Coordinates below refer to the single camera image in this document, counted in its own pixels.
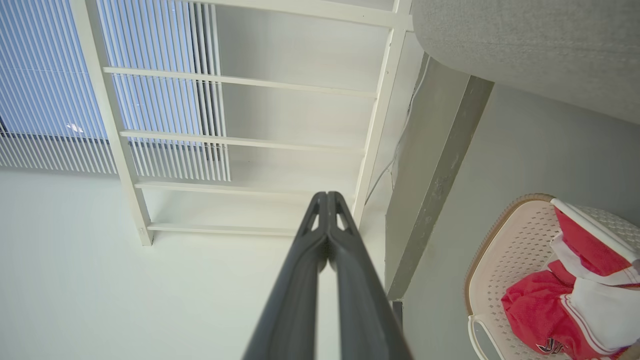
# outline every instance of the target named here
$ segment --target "red and white jersey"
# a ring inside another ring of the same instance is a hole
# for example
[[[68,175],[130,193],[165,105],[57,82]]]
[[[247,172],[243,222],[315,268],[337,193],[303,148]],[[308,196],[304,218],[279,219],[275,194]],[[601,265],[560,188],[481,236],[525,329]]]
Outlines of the red and white jersey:
[[[507,289],[502,304],[516,334],[541,354],[616,359],[640,341],[637,258],[621,256],[556,208],[559,260]]]
[[[611,286],[640,284],[640,274],[632,264],[638,257],[619,255],[557,208],[556,216],[562,233],[551,241],[551,248],[573,276]]]

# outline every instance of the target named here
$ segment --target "laundry basket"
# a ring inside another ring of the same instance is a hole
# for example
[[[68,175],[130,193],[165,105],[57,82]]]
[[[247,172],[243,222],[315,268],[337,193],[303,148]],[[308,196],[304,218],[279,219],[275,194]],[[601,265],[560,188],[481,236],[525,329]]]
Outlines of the laundry basket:
[[[465,282],[468,333],[480,359],[487,356],[476,339],[474,324],[482,326],[502,360],[568,359],[565,354],[541,355],[520,341],[511,331],[500,301],[508,287],[552,260],[549,241],[560,233],[554,206],[624,258],[640,253],[640,229],[613,214],[572,206],[543,194],[517,199],[484,239]],[[620,359],[640,359],[638,350],[634,345]]]

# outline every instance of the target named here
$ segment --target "gray sofa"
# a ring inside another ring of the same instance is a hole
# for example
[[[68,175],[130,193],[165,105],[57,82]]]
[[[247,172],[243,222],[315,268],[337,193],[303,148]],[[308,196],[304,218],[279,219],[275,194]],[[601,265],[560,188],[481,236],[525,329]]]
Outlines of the gray sofa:
[[[640,124],[638,0],[414,0],[413,23],[448,67]]]

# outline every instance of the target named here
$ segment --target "electrical cable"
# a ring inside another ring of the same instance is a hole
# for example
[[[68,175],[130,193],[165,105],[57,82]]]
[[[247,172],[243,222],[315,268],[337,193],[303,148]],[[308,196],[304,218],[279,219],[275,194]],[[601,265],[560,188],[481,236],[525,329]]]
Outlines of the electrical cable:
[[[411,112],[413,111],[413,100],[415,99],[415,95],[418,93],[418,91],[420,91],[420,88],[422,88],[422,83],[424,82],[424,78],[426,78],[426,75],[427,75],[427,70],[429,69],[429,63],[431,63],[431,57],[429,57],[427,59],[427,64],[424,66],[424,72],[422,73],[422,79],[420,79],[420,83],[418,83],[418,86],[415,88],[415,91],[413,92],[413,95],[411,96],[411,101],[409,102],[409,110],[407,111],[406,119],[404,120],[404,126],[402,128],[402,133],[400,133],[400,139],[398,139],[398,143],[396,144],[396,149],[394,151],[394,157],[391,159],[391,161],[389,161],[389,163],[382,170],[382,172],[380,172],[380,176],[378,176],[378,178],[376,179],[376,182],[373,183],[373,187],[371,188],[371,191],[367,195],[367,198],[364,200],[364,204],[365,205],[369,202],[369,198],[373,194],[373,191],[376,189],[376,186],[380,182],[380,179],[382,179],[382,176],[389,169],[391,164],[393,164],[396,161],[396,157],[398,155],[398,149],[400,148],[400,143],[402,142],[402,139],[404,138],[404,132],[406,131],[406,126],[409,123],[409,118],[411,117]]]

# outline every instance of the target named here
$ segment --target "logo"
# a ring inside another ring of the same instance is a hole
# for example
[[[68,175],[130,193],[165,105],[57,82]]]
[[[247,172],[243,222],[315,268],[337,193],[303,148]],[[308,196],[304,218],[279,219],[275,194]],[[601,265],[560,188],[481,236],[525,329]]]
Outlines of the logo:
[[[538,344],[536,344],[536,346],[545,354],[557,354],[562,351],[562,349],[564,349],[564,345],[560,344],[559,341],[553,340],[552,338],[547,339],[547,343],[545,344],[545,346]]]

